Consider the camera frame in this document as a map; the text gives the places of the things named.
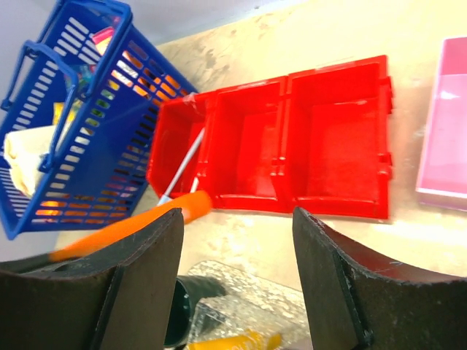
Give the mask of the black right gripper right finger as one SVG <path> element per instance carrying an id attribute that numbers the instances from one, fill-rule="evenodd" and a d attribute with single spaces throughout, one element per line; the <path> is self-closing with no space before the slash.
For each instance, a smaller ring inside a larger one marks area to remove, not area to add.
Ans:
<path id="1" fill-rule="evenodd" d="M 315 349 L 464 349 L 466 280 L 385 256 L 302 208 L 293 243 Z"/>

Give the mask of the yellow toothpaste tube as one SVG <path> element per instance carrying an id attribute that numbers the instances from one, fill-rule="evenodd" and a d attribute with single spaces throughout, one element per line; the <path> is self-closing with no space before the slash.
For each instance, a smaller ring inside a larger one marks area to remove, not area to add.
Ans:
<path id="1" fill-rule="evenodd" d="M 278 332 L 264 335 L 257 331 L 248 330 L 242 335 L 191 343 L 185 348 L 189 350 L 253 350 L 277 349 L 281 345 L 282 335 Z"/>

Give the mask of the dark green mug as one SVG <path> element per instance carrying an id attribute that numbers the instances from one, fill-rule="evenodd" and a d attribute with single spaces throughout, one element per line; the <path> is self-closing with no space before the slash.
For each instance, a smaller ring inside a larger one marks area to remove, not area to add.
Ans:
<path id="1" fill-rule="evenodd" d="M 186 344 L 198 302 L 203 298 L 227 295 L 225 287 L 213 277 L 178 276 L 167 325 L 165 348 Z"/>

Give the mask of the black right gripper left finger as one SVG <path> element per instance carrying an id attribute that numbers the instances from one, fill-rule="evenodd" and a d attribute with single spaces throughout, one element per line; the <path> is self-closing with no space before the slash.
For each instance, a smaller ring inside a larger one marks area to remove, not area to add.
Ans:
<path id="1" fill-rule="evenodd" d="M 3 349 L 162 349 L 183 241 L 172 209 L 88 256 L 1 264 Z"/>

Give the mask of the orange toothpaste tube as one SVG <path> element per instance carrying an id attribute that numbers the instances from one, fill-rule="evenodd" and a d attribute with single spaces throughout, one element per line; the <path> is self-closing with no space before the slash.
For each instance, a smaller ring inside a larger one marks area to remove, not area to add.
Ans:
<path id="1" fill-rule="evenodd" d="M 145 228 L 154 220 L 176 208 L 181 209 L 184 223 L 187 224 L 207 215 L 212 209 L 212 200 L 203 190 L 182 195 L 149 211 L 108 225 L 62 249 L 51 252 L 48 254 L 48 260 L 56 263 L 89 255 Z"/>

